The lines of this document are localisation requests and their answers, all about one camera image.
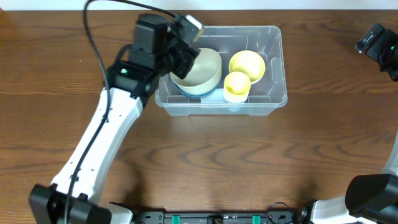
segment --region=green connector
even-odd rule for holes
[[[180,224],[180,216],[179,215],[172,216],[172,224]]]
[[[261,224],[261,216],[253,215],[253,224]]]

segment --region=yellow bowl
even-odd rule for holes
[[[266,63],[259,54],[250,50],[243,50],[232,56],[229,61],[229,72],[245,73],[253,85],[264,76]]]
[[[233,72],[224,80],[224,99],[230,103],[243,103],[249,96],[251,82],[242,72]]]

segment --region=transparent storage container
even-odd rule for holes
[[[207,26],[192,47],[216,50],[222,59],[223,76],[219,87],[209,96],[196,99],[183,96],[170,75],[160,79],[156,103],[172,116],[190,114],[269,115],[287,102],[282,34],[276,26]],[[257,52],[266,62],[263,78],[252,85],[244,103],[227,103],[223,98],[229,60],[242,50]]]

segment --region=brown wood surface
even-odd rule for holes
[[[105,64],[132,40],[139,12],[90,12]],[[263,210],[345,193],[377,174],[398,129],[398,84],[354,45],[394,11],[190,11],[209,25],[282,30],[289,100],[269,116],[173,118],[151,99],[107,176],[108,201],[166,210]],[[102,85],[81,12],[0,17],[0,223],[33,223],[48,185],[90,122]]]

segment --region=blue bowl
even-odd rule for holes
[[[206,96],[209,96],[213,91],[215,91],[215,90],[220,86],[220,84],[221,84],[221,80],[220,80],[220,82],[214,87],[214,89],[210,90],[209,92],[204,93],[204,94],[202,94],[202,95],[193,95],[193,94],[187,93],[186,91],[183,91],[182,89],[180,89],[180,88],[174,83],[175,87],[177,87],[177,89],[179,90],[179,92],[180,92],[182,95],[184,95],[184,96],[186,96],[186,97],[189,97],[189,98],[193,98],[193,99],[202,99],[202,98],[204,98],[204,97],[206,97]]]

